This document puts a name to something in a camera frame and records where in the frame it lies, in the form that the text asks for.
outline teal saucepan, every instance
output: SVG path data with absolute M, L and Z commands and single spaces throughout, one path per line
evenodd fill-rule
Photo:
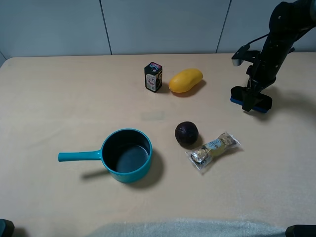
M 131 183 L 147 174 L 152 155 L 149 138 L 139 130 L 127 128 L 108 136 L 99 151 L 59 153 L 58 161 L 101 160 L 116 180 Z

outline mango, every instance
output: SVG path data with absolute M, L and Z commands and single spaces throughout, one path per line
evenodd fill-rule
M 203 74 L 200 70 L 195 68 L 185 69 L 170 80 L 169 89 L 175 93 L 187 92 L 202 79 Z

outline beige table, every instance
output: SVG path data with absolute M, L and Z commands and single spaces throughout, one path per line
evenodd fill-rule
M 250 220 L 279 227 L 316 221 L 316 53 L 292 53 L 266 94 L 266 115 L 229 101 L 247 63 L 231 54 L 12 58 L 0 68 L 0 218 L 29 236 L 83 236 L 106 223 L 175 218 Z M 163 81 L 199 68 L 205 82 L 177 97 L 145 89 L 144 67 Z M 194 122 L 204 142 L 223 131 L 243 152 L 201 175 L 174 137 Z M 133 185 L 101 162 L 57 161 L 60 151 L 99 149 L 133 127 L 154 147 L 153 166 Z

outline avocado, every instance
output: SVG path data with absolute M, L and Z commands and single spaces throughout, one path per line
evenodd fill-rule
M 176 127 L 174 135 L 181 146 L 189 146 L 197 141 L 198 128 L 192 122 L 182 122 Z

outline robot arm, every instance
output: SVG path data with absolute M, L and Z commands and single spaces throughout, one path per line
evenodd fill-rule
M 247 87 L 234 87 L 231 101 L 242 105 L 242 109 L 257 109 L 266 113 L 272 99 L 260 92 L 276 81 L 276 75 L 293 44 L 316 26 L 316 0 L 281 2 L 270 17 L 270 32 L 261 52 L 248 51 L 250 43 L 241 47 L 232 57 L 235 66 L 244 60 L 252 62 L 247 74 Z

